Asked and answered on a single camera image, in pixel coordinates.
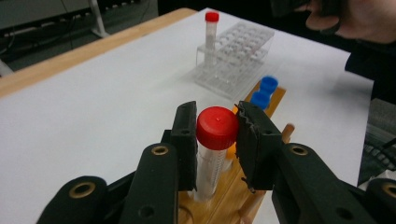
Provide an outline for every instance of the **white tabletop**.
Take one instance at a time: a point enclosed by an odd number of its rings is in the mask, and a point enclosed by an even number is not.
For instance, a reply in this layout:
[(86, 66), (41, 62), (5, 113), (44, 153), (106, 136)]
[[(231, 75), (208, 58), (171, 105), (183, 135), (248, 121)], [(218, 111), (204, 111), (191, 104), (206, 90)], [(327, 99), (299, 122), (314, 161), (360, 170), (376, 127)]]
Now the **white tabletop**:
[[(0, 99), (0, 223), (35, 223), (78, 176), (110, 184), (131, 173), (143, 149), (172, 127), (178, 105), (194, 100), (200, 111), (236, 103), (186, 76), (205, 41), (204, 17), (199, 12)], [(218, 32), (238, 21), (221, 13)], [(344, 72), (347, 57), (276, 31), (267, 62), (287, 90), (275, 125), (294, 123), (291, 141), (312, 147), (355, 185), (373, 83)], [(263, 205), (256, 220), (270, 220), (271, 211)]]

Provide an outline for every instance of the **blue cap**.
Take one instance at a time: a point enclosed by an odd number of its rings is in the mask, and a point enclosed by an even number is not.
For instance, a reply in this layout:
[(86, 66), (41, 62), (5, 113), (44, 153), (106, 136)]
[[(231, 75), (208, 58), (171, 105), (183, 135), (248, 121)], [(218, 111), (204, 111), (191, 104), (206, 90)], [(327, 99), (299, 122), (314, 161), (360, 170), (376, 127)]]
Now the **blue cap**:
[(251, 96), (250, 102), (264, 110), (270, 104), (270, 96), (271, 94), (267, 92), (255, 91)]
[(274, 93), (277, 87), (277, 80), (274, 77), (266, 76), (262, 78), (262, 83), (260, 84), (260, 91), (267, 92), (268, 94)]

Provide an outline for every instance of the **centrifuge tube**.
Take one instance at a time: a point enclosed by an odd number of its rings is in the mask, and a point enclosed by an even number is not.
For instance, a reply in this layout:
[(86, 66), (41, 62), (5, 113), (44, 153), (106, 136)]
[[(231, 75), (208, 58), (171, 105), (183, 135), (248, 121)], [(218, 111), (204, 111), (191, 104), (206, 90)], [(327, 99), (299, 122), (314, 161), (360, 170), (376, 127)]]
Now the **centrifuge tube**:
[(215, 63), (215, 41), (216, 30), (219, 21), (219, 13), (209, 11), (205, 14), (206, 33), (205, 33), (205, 65), (212, 66)]
[(222, 166), (222, 172), (227, 172), (231, 169), (233, 166), (233, 158), (235, 157), (235, 153), (230, 150), (230, 148), (227, 149), (227, 153), (225, 154), (225, 159), (224, 163)]
[(209, 107), (198, 116), (197, 190), (191, 192), (196, 202), (213, 197), (227, 148), (235, 142), (238, 126), (236, 115), (224, 107)]

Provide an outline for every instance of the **red screw cap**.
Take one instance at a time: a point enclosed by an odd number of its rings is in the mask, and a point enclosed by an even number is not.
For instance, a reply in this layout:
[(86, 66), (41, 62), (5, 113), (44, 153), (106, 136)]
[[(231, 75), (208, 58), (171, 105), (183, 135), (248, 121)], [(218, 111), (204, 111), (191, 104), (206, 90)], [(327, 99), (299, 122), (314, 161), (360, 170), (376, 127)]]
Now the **red screw cap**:
[(205, 14), (205, 20), (210, 22), (218, 22), (219, 21), (219, 13), (215, 11), (209, 11)]
[(227, 149), (235, 142), (238, 128), (238, 119), (231, 110), (212, 106), (198, 116), (197, 139), (209, 149)]

